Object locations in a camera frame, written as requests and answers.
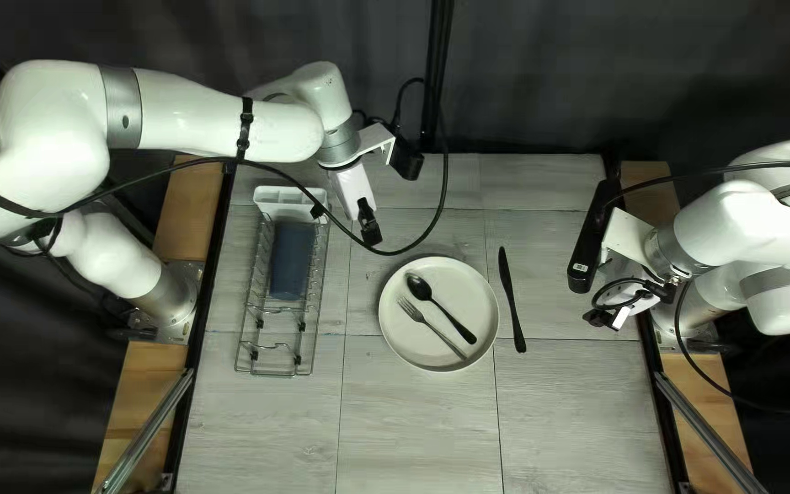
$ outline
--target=wooden board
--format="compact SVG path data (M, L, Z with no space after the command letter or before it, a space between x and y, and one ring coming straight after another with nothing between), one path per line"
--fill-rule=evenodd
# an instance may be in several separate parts
M174 164L194 157L177 156ZM201 164L173 172L155 235L154 252L160 258L206 260L221 179L220 163ZM186 345L130 342L117 382L93 490L108 475L160 399L181 376L187 354ZM172 417L169 417L122 492L157 488L166 461L171 429Z
M620 165L620 186L627 188L669 175L669 165L662 161L625 161ZM656 227L671 222L679 209L672 182L639 189L627 194L623 200L631 215Z
M188 347L181 344L130 342L96 467L94 489L108 475L160 399L181 376L187 354ZM123 492L157 487L171 427L172 419L169 419L142 457Z
M196 156L177 156L175 164ZM221 163L185 168L170 175L157 223L155 253L164 260L205 261L221 191Z
M724 364L719 354L694 354L694 360L703 372L730 389ZM713 389L687 363L684 355L662 354L664 373L699 411L700 415L718 432L730 449L752 469L749 453L742 438L737 409L733 401ZM678 438L685 454L687 477L698 494L742 494L742 489L721 466L712 451L699 438L694 429L676 412Z
M670 175L669 165L664 162L623 162L620 171L622 187L635 185L646 180ZM678 213L678 198L672 182L653 185L624 198L627 209L653 226L671 222ZM712 379L728 387L724 364L719 354L692 355L697 364ZM749 454L737 409L733 401L709 386L687 363L681 354L662 354L664 373L690 400L700 415L718 432L730 449L749 469ZM694 429L676 412L676 427L685 455L687 476L698 494L742 494L742 490L721 466L718 459L700 440Z

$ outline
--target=white plate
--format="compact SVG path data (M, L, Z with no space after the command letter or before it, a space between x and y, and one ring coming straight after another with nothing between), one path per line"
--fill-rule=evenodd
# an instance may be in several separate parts
M414 273L432 286L433 298L477 337L468 344L431 301L418 301L407 289L406 274ZM407 298L438 331L444 333L468 359L462 361L425 324L413 321L399 307ZM453 258L415 259L389 277L380 294L380 329L395 354L411 365L433 372L450 372L480 360L499 331L499 302L486 279L474 268Z

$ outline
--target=black handle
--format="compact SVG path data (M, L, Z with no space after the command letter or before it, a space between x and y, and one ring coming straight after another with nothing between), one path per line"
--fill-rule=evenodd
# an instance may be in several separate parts
M435 301L434 299L432 299L432 303L438 306L438 309L441 309L441 312L444 312L444 315L447 317L447 319L449 319L450 322L453 323L453 327L455 328L455 330L459 331L459 334L462 335L462 338L465 338L465 341L467 341L468 344L477 343L477 337L474 336L474 333L468 331L468 328L463 326L460 322L456 321L455 317L451 316L449 312L447 312L447 309L441 307L441 304Z
M620 182L617 180L602 180L596 185L596 192L581 233L577 236L575 249L571 253L569 265L566 266L566 279L569 289L576 294L586 294L593 285L593 276L596 275L596 263L599 259L599 250L602 248L602 237L609 225L609 211L611 206L602 211L602 207L620 192Z
M526 353L526 339L523 338L523 329L520 327L520 319L517 318L517 306L513 303L513 293L507 290L507 304L511 308L511 326L513 326L513 347L518 354Z

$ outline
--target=plate rim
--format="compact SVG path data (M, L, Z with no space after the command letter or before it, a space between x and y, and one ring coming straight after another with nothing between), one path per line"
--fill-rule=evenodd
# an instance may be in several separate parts
M383 313L380 311L380 304L383 303L383 293L386 291L386 287L389 286L389 283L391 283L392 280L395 279L395 275L399 271L404 269L405 266L407 266L409 264L412 264L412 263L415 263L417 261L424 260L424 259L443 259L443 260L445 260L447 262L455 262L457 264L461 264L461 265L469 268L471 271L473 271L474 273L476 273L477 275L480 276L480 279L482 279L484 281L484 285L486 286L486 288L489 289L490 295L492 295L492 302L493 302L493 305L494 305L495 310L496 310L496 325L495 325L496 327L492 331L492 342L490 343L489 348L487 348L484 351L483 355L481 355L478 359L474 360L472 363L470 363L470 364L468 364L468 365L466 365L464 367L458 367L458 368L455 368L455 369L433 370L433 369L429 369L429 368L425 368L425 367L421 367L419 365L416 365L415 363L411 362L410 360L404 358L404 356L401 355L398 352L398 350L395 350L395 347L392 346L392 343L389 341L389 337L386 336L386 332L383 331ZM407 262L399 265L397 268L395 268L391 272L391 275L389 275L389 278L386 279L386 283L383 284L383 288L380 289L380 296L379 296L379 299L377 300L377 324L380 327L380 333L383 335L383 340L386 342L386 345L389 346L389 349L392 351L392 353L397 355L398 358L401 359L401 361L403 361L405 364L410 365L413 368L420 369L420 370L422 370L424 372L431 373L431 374L436 374L436 375L437 374L448 374L448 373L464 371L465 369L477 364L477 362L479 362L480 360L483 360L484 357L486 356L486 354L488 354L490 351L492 351L492 347L496 344L496 339L499 337L499 327L501 326L501 308L499 307L499 298L496 296L495 290L492 289L492 285L490 285L490 281L486 278L486 276L482 275L479 271L477 271L477 269L474 269L474 266L472 266L471 264L466 263L465 261L462 261L461 259L452 258L450 256L442 256L440 254L435 254L435 255L430 255L430 256L422 256L422 257L419 257L419 258L409 259Z

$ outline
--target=black backdrop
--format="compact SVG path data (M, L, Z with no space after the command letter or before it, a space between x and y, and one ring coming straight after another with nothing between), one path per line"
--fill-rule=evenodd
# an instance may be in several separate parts
M354 107L388 118L399 84L423 74L430 7L0 0L0 69L33 58L132 65L240 93L324 59L340 66ZM443 113L454 151L614 147L685 170L790 138L785 0L460 0L450 41ZM406 98L412 135L419 93ZM113 177L126 177L134 162L116 158L112 166ZM138 197L152 227L163 190L151 185ZM9 445L0 430L0 486L23 477L34 480L24 490L86 491L81 479L95 468L91 450L102 439L123 347L99 337L97 321L81 310L63 312L90 303L53 280L59 275L49 266L2 263L13 269L0 274L0 410L11 412L0 413L0 428L16 428L22 439ZM756 343L743 344L763 345ZM763 354L788 350L776 346ZM752 392L746 372L735 370L734 387ZM39 406L43 413L33 413ZM753 453L762 481L790 491L790 476L769 469L783 464L776 455L790 458L790 422L741 414L750 446L766 454ZM65 440L60 425L79 423ZM753 440L762 435L767 442Z

